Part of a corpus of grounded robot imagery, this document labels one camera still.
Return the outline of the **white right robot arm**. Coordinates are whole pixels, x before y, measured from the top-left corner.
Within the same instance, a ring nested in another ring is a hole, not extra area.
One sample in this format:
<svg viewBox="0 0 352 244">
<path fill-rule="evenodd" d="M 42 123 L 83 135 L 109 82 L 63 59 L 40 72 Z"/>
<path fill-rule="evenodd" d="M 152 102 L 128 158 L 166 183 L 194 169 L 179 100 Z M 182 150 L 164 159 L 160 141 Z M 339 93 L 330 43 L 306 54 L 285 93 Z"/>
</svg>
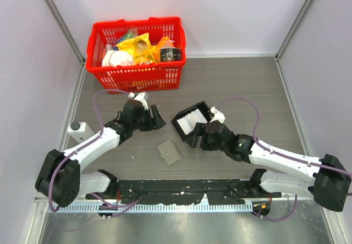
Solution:
<svg viewBox="0 0 352 244">
<path fill-rule="evenodd" d="M 248 189 L 254 197 L 265 193 L 285 192 L 312 198 L 321 207 L 341 212 L 351 185 L 339 159 L 326 154 L 308 157 L 272 147 L 245 134 L 234 134 L 218 120 L 196 122 L 182 127 L 183 139 L 192 148 L 198 143 L 206 151 L 221 151 L 237 162 L 263 165 L 278 170 L 257 170 Z"/>
</svg>

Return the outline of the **black card box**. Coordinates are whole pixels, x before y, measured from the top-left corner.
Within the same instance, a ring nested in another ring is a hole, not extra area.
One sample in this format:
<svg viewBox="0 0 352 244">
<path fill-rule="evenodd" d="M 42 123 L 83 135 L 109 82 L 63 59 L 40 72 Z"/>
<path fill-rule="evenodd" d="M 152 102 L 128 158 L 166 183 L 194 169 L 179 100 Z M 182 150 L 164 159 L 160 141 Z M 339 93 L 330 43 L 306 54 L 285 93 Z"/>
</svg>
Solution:
<svg viewBox="0 0 352 244">
<path fill-rule="evenodd" d="M 192 112 L 195 109 L 199 109 L 201 111 L 201 113 L 204 115 L 204 117 L 207 119 L 207 123 L 211 120 L 211 116 L 210 116 L 210 108 L 207 105 L 207 103 L 205 101 L 201 101 L 198 102 L 194 105 L 191 105 L 190 107 L 181 110 L 180 112 L 178 112 L 176 114 L 176 116 L 172 119 L 171 123 L 172 125 L 175 127 L 177 133 L 179 134 L 180 138 L 182 139 L 183 142 L 186 141 L 187 139 L 187 135 L 185 135 L 181 129 L 181 127 L 179 126 L 179 124 L 177 123 L 177 119 L 186 116 L 188 113 Z"/>
</svg>

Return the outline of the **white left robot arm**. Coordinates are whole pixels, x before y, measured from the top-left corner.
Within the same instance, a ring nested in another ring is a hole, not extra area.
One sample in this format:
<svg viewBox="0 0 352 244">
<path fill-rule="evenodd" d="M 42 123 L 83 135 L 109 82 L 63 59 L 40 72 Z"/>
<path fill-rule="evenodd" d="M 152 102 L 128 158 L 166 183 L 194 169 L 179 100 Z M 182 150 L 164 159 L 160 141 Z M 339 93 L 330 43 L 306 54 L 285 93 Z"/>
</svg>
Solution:
<svg viewBox="0 0 352 244">
<path fill-rule="evenodd" d="M 102 169 L 92 174 L 83 174 L 83 170 L 131 138 L 134 131 L 158 130 L 165 124 L 155 105 L 145 109 L 140 101 L 129 100 L 115 119 L 104 124 L 101 132 L 66 151 L 49 151 L 35 189 L 59 207 L 67 207 L 77 197 L 93 193 L 101 198 L 114 198 L 118 191 L 114 175 Z"/>
</svg>

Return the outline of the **grey leather card holder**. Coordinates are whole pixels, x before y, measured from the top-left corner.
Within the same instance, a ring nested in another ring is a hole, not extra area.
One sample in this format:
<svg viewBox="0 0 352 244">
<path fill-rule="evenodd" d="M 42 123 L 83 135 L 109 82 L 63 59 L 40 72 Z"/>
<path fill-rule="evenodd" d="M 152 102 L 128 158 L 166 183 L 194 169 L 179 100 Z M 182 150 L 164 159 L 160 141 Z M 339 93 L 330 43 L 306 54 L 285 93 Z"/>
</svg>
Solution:
<svg viewBox="0 0 352 244">
<path fill-rule="evenodd" d="M 182 160 L 182 155 L 179 153 L 178 149 L 174 145 L 173 141 L 167 140 L 156 147 L 162 162 L 167 166 Z"/>
</svg>

